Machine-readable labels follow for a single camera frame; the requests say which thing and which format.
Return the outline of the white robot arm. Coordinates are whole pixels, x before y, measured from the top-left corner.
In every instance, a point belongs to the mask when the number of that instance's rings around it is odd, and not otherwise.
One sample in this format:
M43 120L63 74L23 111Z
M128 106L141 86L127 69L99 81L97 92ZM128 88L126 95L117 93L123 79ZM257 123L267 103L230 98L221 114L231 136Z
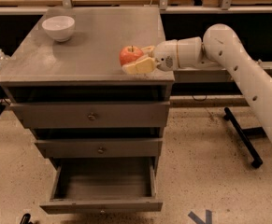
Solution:
M162 42L146 49L133 65L147 73L150 63L162 71L204 63L222 66L265 131L265 150L272 156L272 78L230 27L216 24L203 37ZM257 170L244 164L215 114L171 110L165 141L165 205L153 224L272 224L272 163Z

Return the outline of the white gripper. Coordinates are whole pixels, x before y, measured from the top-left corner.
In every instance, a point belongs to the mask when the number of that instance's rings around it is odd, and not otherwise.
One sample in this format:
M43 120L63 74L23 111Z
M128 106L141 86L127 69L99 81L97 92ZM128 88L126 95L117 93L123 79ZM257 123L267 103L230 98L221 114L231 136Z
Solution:
M148 74L154 71L156 66L162 71L175 71L179 68L177 43L177 40L169 40L160 43L156 47L144 47L141 49L143 53L147 55L153 53L155 60L151 57L146 57L140 61L125 64L122 70L129 75Z

